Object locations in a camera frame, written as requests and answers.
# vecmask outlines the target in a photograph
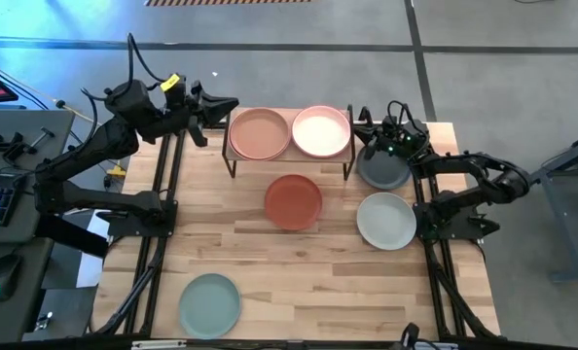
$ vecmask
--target desk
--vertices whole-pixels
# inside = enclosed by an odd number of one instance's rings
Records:
[[[0,110],[0,134],[9,141],[16,132],[23,135],[23,141],[32,143],[43,132],[41,126],[55,134],[55,137],[43,140],[36,148],[35,155],[23,155],[18,158],[17,165],[23,169],[36,168],[45,158],[55,158],[64,150],[68,131],[73,123],[73,113],[66,111],[26,111]],[[0,153],[0,169],[10,166]],[[30,176],[25,181],[25,188],[31,189],[34,178]],[[40,214],[34,208],[34,197],[22,195],[17,202],[15,213],[6,227],[0,227],[0,243],[24,242],[34,235],[38,226]]]
[[[451,123],[428,126],[436,152],[457,154]],[[378,190],[355,171],[344,181],[338,164],[241,162],[231,179],[221,156],[222,131],[206,136],[207,148],[188,139],[183,152],[177,226],[168,240],[152,337],[188,337],[178,321],[181,293],[196,276],[218,272],[233,279],[242,295],[239,321],[225,338],[398,340],[409,322],[420,326],[421,337],[437,338],[421,244],[415,239],[402,250],[379,251],[357,231],[358,205]],[[126,193],[151,189],[159,151],[159,144],[141,143],[129,163]],[[300,232],[275,227],[264,212],[266,188],[289,173],[308,176],[324,195],[319,220]],[[438,181],[441,190],[466,188],[463,175],[441,175]],[[394,192],[415,201],[412,182]],[[426,184],[424,192],[429,194]],[[107,257],[94,302],[97,327],[129,291],[139,244],[139,238],[124,238]],[[452,241],[451,249],[460,292],[498,333],[481,253],[461,241]],[[446,297],[444,305],[452,330]],[[139,307],[138,320],[143,312]]]
[[[0,258],[10,254],[18,244],[0,244]],[[32,318],[35,300],[39,296],[43,275],[54,242],[49,238],[34,238],[17,250],[23,257],[17,290],[7,301],[0,302],[0,342],[20,341]]]

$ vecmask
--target light gray plate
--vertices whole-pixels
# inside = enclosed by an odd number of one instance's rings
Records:
[[[387,152],[376,152],[374,157],[365,159],[366,149],[358,153],[356,167],[358,174],[365,182],[376,189],[395,190],[406,184],[410,178],[410,167],[405,160],[393,156]]]
[[[383,250],[401,249],[413,240],[416,217],[406,201],[393,193],[374,193],[358,207],[360,234]]]
[[[235,325],[241,312],[237,287],[227,277],[207,273],[195,278],[179,300],[179,320],[199,339],[218,338]]]

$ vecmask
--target concrete floor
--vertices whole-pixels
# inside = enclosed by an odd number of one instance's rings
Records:
[[[9,23],[0,25],[0,36],[123,41],[132,31],[138,42],[413,43],[404,0],[171,9],[145,8],[141,3],[0,0],[0,23]],[[415,0],[414,4],[423,45],[578,47],[578,0],[534,5],[513,0]],[[426,118],[423,104],[429,95],[419,87],[412,52],[143,54],[158,75],[178,71],[190,80],[200,79],[212,94],[239,97],[244,106],[352,103],[368,105],[375,116],[382,116],[385,104],[395,98],[408,102],[418,118]],[[435,117],[454,123],[461,149],[507,158],[533,171],[578,138],[578,54],[427,53],[425,66]],[[87,113],[90,106],[78,88],[99,93],[123,82],[126,53],[0,48],[0,67]],[[136,72],[150,82],[141,67],[136,66]],[[158,95],[154,101],[162,103]],[[101,119],[107,118],[102,110]],[[89,126],[75,122],[74,130],[85,135]],[[75,182],[102,190],[102,176],[97,168]],[[571,194],[570,200],[578,202],[574,200],[578,191]],[[485,247],[502,333],[515,340],[578,346],[578,282],[555,285],[548,279],[549,272],[568,267],[568,256],[542,191],[534,188],[511,205],[485,211],[502,226],[488,237]],[[91,298],[92,293],[78,293],[80,301],[68,305],[70,310],[67,305],[59,307],[85,320]],[[66,332],[44,336],[81,332],[81,326],[62,329]]]

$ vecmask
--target white plate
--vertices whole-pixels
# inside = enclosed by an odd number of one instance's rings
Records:
[[[360,234],[383,250],[401,249],[415,237],[416,217],[406,201],[393,193],[374,193],[358,207]]]

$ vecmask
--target plate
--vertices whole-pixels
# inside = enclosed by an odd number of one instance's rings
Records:
[[[302,152],[317,158],[334,157],[349,144],[347,117],[332,107],[306,108],[293,120],[293,140]]]
[[[240,113],[231,123],[229,139],[235,152],[249,160],[270,160],[289,146],[291,130],[278,113],[254,108]]]
[[[374,193],[358,207],[360,234],[374,247],[401,249],[415,237],[416,217],[404,198],[388,192]]]
[[[376,152],[374,157],[366,160],[365,152],[367,149],[363,148],[358,153],[356,167],[367,184],[380,190],[395,190],[410,179],[410,167],[405,160],[390,157],[387,152]]]
[[[321,191],[310,179],[286,175],[268,187],[266,215],[280,228],[310,228],[319,217],[322,202]]]
[[[241,312],[235,283],[217,273],[203,274],[188,284],[179,300],[179,320],[189,335],[218,338],[230,331]]]

